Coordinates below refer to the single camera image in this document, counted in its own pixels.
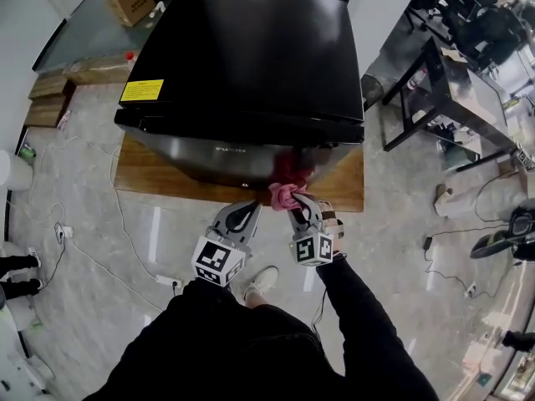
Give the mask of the wooden platform board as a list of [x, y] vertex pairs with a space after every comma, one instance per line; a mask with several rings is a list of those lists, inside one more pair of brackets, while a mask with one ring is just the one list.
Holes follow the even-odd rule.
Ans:
[[[163, 195], [199, 201], [238, 202], [258, 200], [270, 204], [268, 191], [240, 189], [193, 180], [143, 144], [125, 135], [115, 172], [117, 190]], [[327, 175], [316, 180], [308, 192], [327, 200], [336, 211], [364, 211], [364, 152], [357, 148]]]

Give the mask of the person's right hand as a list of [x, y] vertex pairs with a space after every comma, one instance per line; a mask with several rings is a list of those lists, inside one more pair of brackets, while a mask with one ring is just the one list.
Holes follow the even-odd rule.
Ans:
[[315, 216], [316, 221], [312, 228], [325, 234], [332, 235], [335, 241], [344, 237], [344, 223], [337, 217], [334, 208], [326, 200], [316, 200]]

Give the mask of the black mini fridge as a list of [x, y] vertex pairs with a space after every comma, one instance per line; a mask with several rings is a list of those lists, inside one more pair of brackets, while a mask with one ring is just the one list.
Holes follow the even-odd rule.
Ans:
[[339, 0], [172, 0], [115, 123], [194, 180], [306, 185], [364, 141], [358, 58]]

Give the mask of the wooden steps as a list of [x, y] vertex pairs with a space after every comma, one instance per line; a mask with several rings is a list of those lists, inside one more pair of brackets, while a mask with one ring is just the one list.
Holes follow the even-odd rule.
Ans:
[[61, 74], [39, 76], [28, 96], [31, 104], [24, 125], [56, 128], [75, 90], [75, 83]]

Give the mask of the person's right shoe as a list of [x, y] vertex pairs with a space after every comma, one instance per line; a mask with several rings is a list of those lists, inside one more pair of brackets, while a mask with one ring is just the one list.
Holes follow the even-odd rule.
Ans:
[[278, 275], [279, 270], [275, 266], [268, 266], [260, 271], [244, 290], [243, 300], [245, 306], [253, 309], [267, 304], [264, 294], [274, 287]]

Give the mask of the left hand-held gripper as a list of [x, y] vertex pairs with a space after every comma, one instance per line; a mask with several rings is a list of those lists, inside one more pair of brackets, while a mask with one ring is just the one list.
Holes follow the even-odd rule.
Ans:
[[226, 287], [251, 255], [261, 213], [262, 205], [254, 200], [222, 208], [196, 244], [191, 258], [196, 277]]

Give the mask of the person's black clothed torso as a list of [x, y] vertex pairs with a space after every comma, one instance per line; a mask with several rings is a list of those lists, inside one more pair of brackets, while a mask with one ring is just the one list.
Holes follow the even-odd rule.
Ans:
[[339, 374], [306, 324], [270, 305], [245, 309], [236, 327], [208, 333], [164, 311], [84, 401], [438, 401], [405, 348], [344, 352]]

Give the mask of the black metal table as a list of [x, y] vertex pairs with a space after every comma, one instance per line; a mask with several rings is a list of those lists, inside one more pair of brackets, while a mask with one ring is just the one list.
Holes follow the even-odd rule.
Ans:
[[[473, 73], [469, 65], [444, 54], [445, 49], [434, 38], [422, 47], [420, 54], [382, 99], [387, 105], [398, 96], [403, 131], [386, 143], [384, 151], [390, 152], [416, 133], [431, 133], [428, 125], [439, 116], [446, 116], [467, 127], [483, 143], [494, 147], [493, 152], [456, 169], [457, 173], [475, 169], [517, 150], [508, 134], [499, 93]], [[410, 77], [419, 69], [427, 68], [425, 79], [410, 90], [406, 87]]]

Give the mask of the black grey backpack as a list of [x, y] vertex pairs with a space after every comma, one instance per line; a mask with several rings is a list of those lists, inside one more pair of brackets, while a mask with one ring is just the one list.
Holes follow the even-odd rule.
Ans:
[[519, 206], [515, 209], [509, 221], [508, 234], [513, 257], [535, 262], [535, 208]]

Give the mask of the person's left forearm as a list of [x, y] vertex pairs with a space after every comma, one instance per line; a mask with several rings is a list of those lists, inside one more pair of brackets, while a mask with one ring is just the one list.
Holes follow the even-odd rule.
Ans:
[[168, 304], [165, 314], [187, 332], [228, 331], [243, 321], [243, 307], [227, 287], [197, 278]]

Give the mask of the pink cloth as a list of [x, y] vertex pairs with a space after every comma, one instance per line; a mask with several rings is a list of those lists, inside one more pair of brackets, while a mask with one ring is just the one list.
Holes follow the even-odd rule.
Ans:
[[301, 210], [302, 205], [294, 198], [295, 194], [313, 200], [313, 196], [306, 191], [305, 185], [272, 183], [268, 189], [271, 193], [271, 207], [275, 211]]

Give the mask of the black mesh trash basket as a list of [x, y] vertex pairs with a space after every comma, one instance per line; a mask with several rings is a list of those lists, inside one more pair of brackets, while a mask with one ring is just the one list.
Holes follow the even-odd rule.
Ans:
[[363, 99], [363, 109], [367, 111], [370, 107], [382, 99], [384, 90], [380, 81], [372, 75], [364, 74], [360, 80]]

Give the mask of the worn wooden ledge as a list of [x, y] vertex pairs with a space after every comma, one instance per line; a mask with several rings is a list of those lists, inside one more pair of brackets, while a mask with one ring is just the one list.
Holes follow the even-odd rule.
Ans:
[[85, 58], [66, 66], [63, 76], [77, 86], [124, 84], [130, 76], [130, 66], [124, 54]]

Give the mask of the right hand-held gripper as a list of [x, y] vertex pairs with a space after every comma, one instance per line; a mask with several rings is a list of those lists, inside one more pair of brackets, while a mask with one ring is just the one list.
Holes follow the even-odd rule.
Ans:
[[334, 256], [334, 235], [325, 234], [312, 228], [316, 221], [315, 198], [310, 200], [303, 195], [295, 194], [302, 205], [302, 209], [292, 209], [288, 211], [293, 232], [297, 235], [290, 242], [290, 251], [297, 264], [303, 266], [322, 266], [333, 261]]

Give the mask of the person's right forearm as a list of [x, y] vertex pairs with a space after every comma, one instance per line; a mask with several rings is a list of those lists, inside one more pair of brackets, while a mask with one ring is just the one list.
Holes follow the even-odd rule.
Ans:
[[385, 309], [343, 254], [337, 254], [332, 263], [319, 266], [317, 273], [338, 315], [346, 354], [404, 349]]

